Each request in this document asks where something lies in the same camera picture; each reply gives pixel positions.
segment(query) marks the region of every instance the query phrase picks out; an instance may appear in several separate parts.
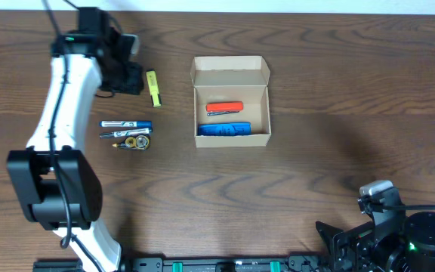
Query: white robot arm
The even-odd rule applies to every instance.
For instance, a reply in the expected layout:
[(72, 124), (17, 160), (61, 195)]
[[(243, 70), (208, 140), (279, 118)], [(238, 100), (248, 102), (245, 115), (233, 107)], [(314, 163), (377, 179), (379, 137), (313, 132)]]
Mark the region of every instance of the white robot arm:
[[(137, 52), (138, 38), (110, 27), (111, 16), (97, 8), (79, 8), (79, 29), (65, 34), (67, 50), (53, 47), (51, 86), (42, 117), (26, 150), (11, 151), (8, 172), (29, 221), (65, 237), (65, 205), (55, 180), (41, 175), (52, 170), (48, 130), (56, 114), (54, 146), (64, 175), (72, 220), (70, 246), (87, 272), (119, 270), (122, 248), (110, 236), (100, 211), (101, 185), (83, 156), (85, 132), (97, 89), (138, 94), (143, 87), (141, 67), (128, 61)], [(54, 109), (64, 84), (60, 107)]]

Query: open cardboard box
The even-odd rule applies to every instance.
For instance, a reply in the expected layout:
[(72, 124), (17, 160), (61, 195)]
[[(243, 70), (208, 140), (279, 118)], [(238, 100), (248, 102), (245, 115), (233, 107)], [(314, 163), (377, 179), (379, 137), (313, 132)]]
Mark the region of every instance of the open cardboard box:
[[(195, 57), (190, 70), (194, 85), (196, 147), (263, 147), (271, 136), (268, 79), (270, 69), (261, 56)], [(239, 113), (207, 116), (209, 103), (242, 101)], [(199, 136), (199, 125), (251, 123), (247, 136)]]

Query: wood grain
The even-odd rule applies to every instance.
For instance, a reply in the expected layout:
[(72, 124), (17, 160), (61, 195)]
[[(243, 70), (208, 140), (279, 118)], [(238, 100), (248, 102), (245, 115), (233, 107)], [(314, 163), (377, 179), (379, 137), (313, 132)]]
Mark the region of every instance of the wood grain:
[[(73, 12), (58, 12), (63, 29)], [(164, 107), (96, 99), (86, 156), (104, 191), (102, 217), (134, 253), (177, 256), (321, 252), (314, 222), (367, 221), (358, 188), (389, 178), (409, 204), (435, 203), (435, 17), (330, 14), (114, 13), (159, 74)], [(39, 11), (0, 11), (0, 270), (74, 258), (24, 219), (5, 171), (41, 114), (53, 33)], [(267, 60), (273, 136), (266, 148), (196, 149), (190, 62)], [(152, 147), (100, 141), (103, 119), (150, 119)]]

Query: box lid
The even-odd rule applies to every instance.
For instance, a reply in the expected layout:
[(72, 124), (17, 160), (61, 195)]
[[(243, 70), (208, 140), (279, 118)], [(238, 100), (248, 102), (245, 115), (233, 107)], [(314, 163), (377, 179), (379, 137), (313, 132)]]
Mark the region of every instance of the box lid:
[(267, 86), (270, 69), (262, 56), (195, 57), (190, 76), (195, 87)]

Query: pen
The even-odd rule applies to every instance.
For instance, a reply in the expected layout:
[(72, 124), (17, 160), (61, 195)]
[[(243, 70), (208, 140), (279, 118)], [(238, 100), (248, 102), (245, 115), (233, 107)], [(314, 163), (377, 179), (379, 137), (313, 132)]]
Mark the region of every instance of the pen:
[(216, 116), (216, 115), (223, 115), (223, 114), (230, 114), (230, 113), (238, 113), (239, 111), (226, 111), (226, 112), (214, 112), (214, 113), (208, 113), (208, 116)]
[(101, 121), (102, 128), (152, 128), (152, 121)]
[(152, 132), (151, 128), (139, 128), (139, 129), (131, 129), (127, 131), (104, 132), (104, 133), (100, 133), (100, 139), (127, 137), (132, 135), (139, 135), (139, 134), (149, 134), (150, 132)]

